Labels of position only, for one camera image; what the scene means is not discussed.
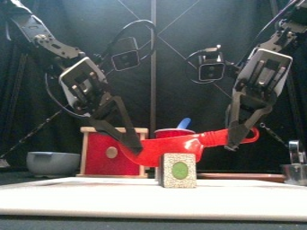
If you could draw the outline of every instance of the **red container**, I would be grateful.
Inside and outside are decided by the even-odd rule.
[[[82,175],[99,176],[146,176],[145,166],[134,163],[119,148],[118,141],[108,135],[102,135],[95,128],[83,127],[83,154],[80,165]],[[137,128],[141,139],[149,137],[147,128]]]
[[[166,137],[178,137],[185,135],[191,135],[195,132],[190,129],[182,128],[165,128],[155,131],[157,138],[166,138]]]

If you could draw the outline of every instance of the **red box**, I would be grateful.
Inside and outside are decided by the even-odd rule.
[[[145,166],[135,164],[122,152],[118,141],[96,132],[92,127],[83,127],[83,152],[79,176],[147,177]],[[137,128],[141,139],[149,138],[149,129]]]

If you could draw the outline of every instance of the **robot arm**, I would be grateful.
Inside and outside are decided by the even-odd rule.
[[[291,1],[289,14],[271,40],[257,46],[243,67],[233,89],[227,110],[229,144],[235,150],[254,125],[273,111],[291,66],[291,55],[306,41],[307,2]]]
[[[0,12],[7,21],[7,37],[31,53],[46,73],[59,77],[66,98],[75,111],[70,113],[87,118],[100,133],[110,134],[138,154],[142,150],[139,137],[123,100],[111,95],[100,65],[79,48],[67,46],[55,38],[42,20],[19,0],[0,0]],[[124,134],[107,121],[116,111],[123,119]]]

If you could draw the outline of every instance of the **gray bowl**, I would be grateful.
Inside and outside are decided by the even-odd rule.
[[[80,155],[56,152],[28,152],[27,166],[36,177],[66,177],[75,175]]]

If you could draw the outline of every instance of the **black curtain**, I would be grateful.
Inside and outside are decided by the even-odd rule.
[[[54,36],[64,44],[80,47],[90,57],[103,52],[115,34],[130,22],[151,19],[150,0],[22,2],[35,9]],[[183,71],[183,59],[199,49],[219,44],[226,60],[237,63],[246,52],[251,51],[249,48],[254,37],[274,17],[271,2],[158,1],[158,128],[175,128],[185,117],[193,119],[190,129],[198,133],[225,128],[234,79],[225,77],[214,84],[193,83]],[[278,8],[287,2],[277,1]],[[3,16],[0,20],[0,51],[4,54],[0,59],[3,154],[60,109],[47,95],[40,67],[7,41]],[[270,39],[274,32],[275,28],[271,27],[263,41]],[[127,36],[137,37],[139,46],[150,40],[147,28],[134,29]],[[285,141],[299,137],[306,140],[305,64],[306,45],[294,55],[291,81],[266,119],[266,125]],[[108,74],[112,94],[123,97],[134,125],[141,128],[150,128],[150,77],[150,59],[134,69]],[[56,79],[52,80],[52,89],[66,103]],[[24,145],[7,155],[8,162],[12,165],[26,165],[28,151],[80,153],[83,135],[79,128],[87,125],[62,112]],[[225,150],[223,146],[207,148],[198,170],[279,172],[279,165],[290,163],[289,149],[263,129],[261,135],[257,143],[241,145],[237,152]]]

